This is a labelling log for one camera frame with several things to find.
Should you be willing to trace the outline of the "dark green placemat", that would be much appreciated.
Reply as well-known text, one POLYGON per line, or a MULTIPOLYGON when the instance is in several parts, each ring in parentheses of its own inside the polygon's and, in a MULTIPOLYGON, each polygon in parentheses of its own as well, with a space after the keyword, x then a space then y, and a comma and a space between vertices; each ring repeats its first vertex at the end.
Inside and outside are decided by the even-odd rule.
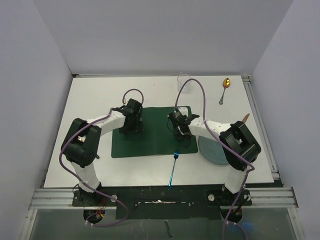
POLYGON ((172 124, 168 123, 168 114, 173 110, 173 106, 146 107, 142 111, 141 133, 121 134, 119 130, 114 130, 111 157, 117 159, 172 155, 175 150, 179 150, 181 154, 197 153, 198 145, 194 136, 190 140, 174 138, 172 124))

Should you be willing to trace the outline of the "blue metal fork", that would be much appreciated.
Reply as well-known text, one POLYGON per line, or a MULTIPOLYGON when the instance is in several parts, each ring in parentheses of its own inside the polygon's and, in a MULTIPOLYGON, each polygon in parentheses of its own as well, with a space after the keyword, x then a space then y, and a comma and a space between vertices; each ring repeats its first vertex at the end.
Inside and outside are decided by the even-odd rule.
POLYGON ((173 166, 172 166, 170 179, 169 179, 169 182, 168 182, 168 190, 171 190, 171 188, 172 188, 172 181, 173 181, 175 166, 176 166, 177 159, 179 158, 179 155, 180 155, 180 150, 176 149, 174 154, 173 154, 174 161, 173 161, 173 166))

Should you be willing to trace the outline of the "teal ceramic plate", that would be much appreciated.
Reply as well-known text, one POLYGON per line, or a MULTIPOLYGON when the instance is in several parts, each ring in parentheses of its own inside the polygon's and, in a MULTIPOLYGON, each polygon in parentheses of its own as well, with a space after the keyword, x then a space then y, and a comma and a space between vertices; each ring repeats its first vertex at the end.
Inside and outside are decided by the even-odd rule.
POLYGON ((224 153, 224 148, 215 140, 198 137, 198 148, 203 157, 215 165, 228 165, 227 158, 224 153))

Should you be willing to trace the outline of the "iridescent gold spoon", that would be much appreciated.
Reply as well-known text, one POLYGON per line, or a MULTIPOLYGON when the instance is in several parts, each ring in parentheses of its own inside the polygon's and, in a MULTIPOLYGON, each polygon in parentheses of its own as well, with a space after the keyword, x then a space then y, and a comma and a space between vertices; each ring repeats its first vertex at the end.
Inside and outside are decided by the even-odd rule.
POLYGON ((224 103, 224 95, 225 95, 226 89, 229 88, 230 85, 231 85, 231 79, 229 77, 225 78, 224 81, 222 82, 223 92, 218 102, 220 105, 224 103))

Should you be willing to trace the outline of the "rose gold knife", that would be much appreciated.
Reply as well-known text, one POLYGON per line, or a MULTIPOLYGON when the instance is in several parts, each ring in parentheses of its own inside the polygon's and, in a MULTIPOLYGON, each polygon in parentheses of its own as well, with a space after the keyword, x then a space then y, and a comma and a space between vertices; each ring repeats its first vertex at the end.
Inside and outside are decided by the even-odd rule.
POLYGON ((248 113, 248 114, 246 114, 246 115, 244 116, 244 118, 242 119, 242 122, 243 122, 244 124, 247 122, 249 116, 250 116, 250 114, 248 113))

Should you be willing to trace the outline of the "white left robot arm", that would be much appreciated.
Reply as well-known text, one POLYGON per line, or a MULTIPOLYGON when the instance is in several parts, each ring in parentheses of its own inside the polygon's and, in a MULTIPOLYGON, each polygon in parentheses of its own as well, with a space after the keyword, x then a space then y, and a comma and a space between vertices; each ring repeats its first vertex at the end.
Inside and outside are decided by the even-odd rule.
POLYGON ((100 138, 114 130, 121 134, 137 134, 143 130, 143 104, 129 99, 128 103, 113 107, 108 114, 83 120, 76 118, 62 142, 59 163, 61 167, 78 179, 84 191, 84 200, 95 206, 100 203, 102 193, 97 178, 94 160, 97 158, 100 138))

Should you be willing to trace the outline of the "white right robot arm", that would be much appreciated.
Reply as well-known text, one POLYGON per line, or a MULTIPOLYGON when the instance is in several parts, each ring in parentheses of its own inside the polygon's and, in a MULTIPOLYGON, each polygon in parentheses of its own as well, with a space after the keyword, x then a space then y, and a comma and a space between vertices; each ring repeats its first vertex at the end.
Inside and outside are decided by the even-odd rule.
POLYGON ((173 135, 177 140, 192 136, 203 137, 218 142, 222 148, 230 169, 224 182, 223 200, 230 205, 241 198, 248 175, 255 170, 256 161, 262 148, 243 121, 220 123, 192 114, 183 115, 175 108, 168 115, 173 126, 173 135))

